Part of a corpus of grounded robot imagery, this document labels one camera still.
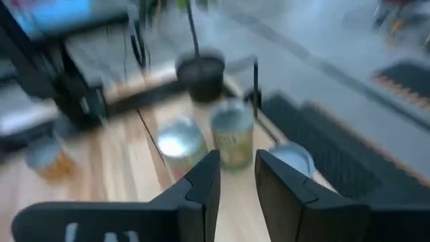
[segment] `food can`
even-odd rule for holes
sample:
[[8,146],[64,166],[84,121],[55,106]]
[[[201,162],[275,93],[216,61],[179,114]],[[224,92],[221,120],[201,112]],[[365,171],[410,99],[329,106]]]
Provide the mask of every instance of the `food can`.
[[314,160],[310,153],[302,146],[288,142],[269,150],[276,158],[293,167],[303,175],[313,178],[316,171]]
[[157,146],[176,180],[208,154],[203,134],[191,118],[180,118],[160,130]]
[[240,99],[228,99],[212,110],[210,127],[224,169],[242,169],[252,163],[254,116],[251,107]]
[[27,165],[48,180],[70,176],[75,171],[75,162],[61,149],[52,137],[40,138],[28,145]]

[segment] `doormat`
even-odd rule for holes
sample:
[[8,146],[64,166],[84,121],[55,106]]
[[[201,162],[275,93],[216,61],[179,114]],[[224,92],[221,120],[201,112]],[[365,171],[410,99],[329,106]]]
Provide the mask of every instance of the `doormat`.
[[262,103],[262,111],[289,140],[309,151],[340,195],[370,204],[430,202],[423,180],[321,107],[298,109],[275,95]]
[[378,71],[372,81],[423,110],[430,111],[430,69],[402,62]]

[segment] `gray floor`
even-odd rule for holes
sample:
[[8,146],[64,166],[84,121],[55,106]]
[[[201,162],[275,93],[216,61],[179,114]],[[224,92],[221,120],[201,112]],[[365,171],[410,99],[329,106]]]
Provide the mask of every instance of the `gray floor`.
[[[430,132],[423,128],[430,126],[429,112],[370,82],[373,71],[390,63],[428,58],[414,44],[388,46],[384,31],[372,30],[376,4],[218,0],[209,12],[194,8],[194,15],[202,48],[223,51],[228,63],[258,56],[264,96],[282,92],[297,104],[319,102],[430,179]],[[175,7],[162,12],[146,39],[152,66],[192,49],[186,15]],[[105,30],[78,36],[69,48],[90,79],[108,83],[138,72],[122,29],[111,29],[107,38]],[[252,85],[251,69],[234,76],[241,86]]]

